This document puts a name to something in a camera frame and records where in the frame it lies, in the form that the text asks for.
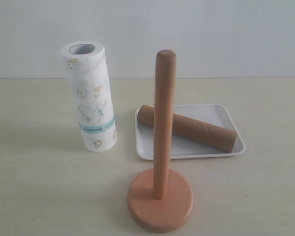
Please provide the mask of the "wooden paper towel holder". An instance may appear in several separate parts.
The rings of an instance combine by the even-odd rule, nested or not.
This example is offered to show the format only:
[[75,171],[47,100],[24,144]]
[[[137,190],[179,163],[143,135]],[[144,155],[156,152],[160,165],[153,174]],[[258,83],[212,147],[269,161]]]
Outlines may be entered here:
[[154,233],[182,227],[191,215],[193,193],[187,179],[169,168],[176,79],[176,54],[156,55],[153,129],[153,167],[138,174],[127,193],[134,221]]

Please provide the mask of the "white plastic tray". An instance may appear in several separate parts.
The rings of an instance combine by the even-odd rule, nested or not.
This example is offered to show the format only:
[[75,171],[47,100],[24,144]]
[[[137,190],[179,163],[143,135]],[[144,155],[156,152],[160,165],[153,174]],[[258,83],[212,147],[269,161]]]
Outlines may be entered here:
[[[153,128],[138,123],[137,116],[139,110],[135,112],[135,137],[136,152],[143,160],[153,160]],[[174,113],[196,120],[211,123],[223,128],[237,132],[228,110],[220,104],[188,104],[175,105]],[[228,153],[215,147],[210,147],[201,143],[188,140],[174,135],[171,144],[171,159],[193,159],[193,158],[215,158],[238,156],[244,154],[245,143],[240,134],[237,134],[232,152]]]

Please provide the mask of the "brown cardboard tube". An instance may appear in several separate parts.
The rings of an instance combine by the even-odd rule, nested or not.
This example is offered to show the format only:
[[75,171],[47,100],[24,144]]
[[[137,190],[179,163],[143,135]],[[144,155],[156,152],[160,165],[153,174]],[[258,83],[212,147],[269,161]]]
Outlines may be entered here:
[[178,114],[173,114],[171,119],[162,112],[157,115],[155,120],[154,108],[143,105],[137,116],[139,123],[154,128],[156,143],[160,142],[169,147],[171,135],[174,134],[225,152],[233,151],[237,137],[237,132],[233,130]]

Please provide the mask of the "printed white paper towel roll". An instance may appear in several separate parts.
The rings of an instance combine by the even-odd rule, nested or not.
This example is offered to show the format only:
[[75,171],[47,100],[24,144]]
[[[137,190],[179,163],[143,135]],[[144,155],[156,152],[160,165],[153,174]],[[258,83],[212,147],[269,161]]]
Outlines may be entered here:
[[61,57],[85,147],[91,152],[109,150],[117,141],[117,130],[105,47],[78,41],[64,46]]

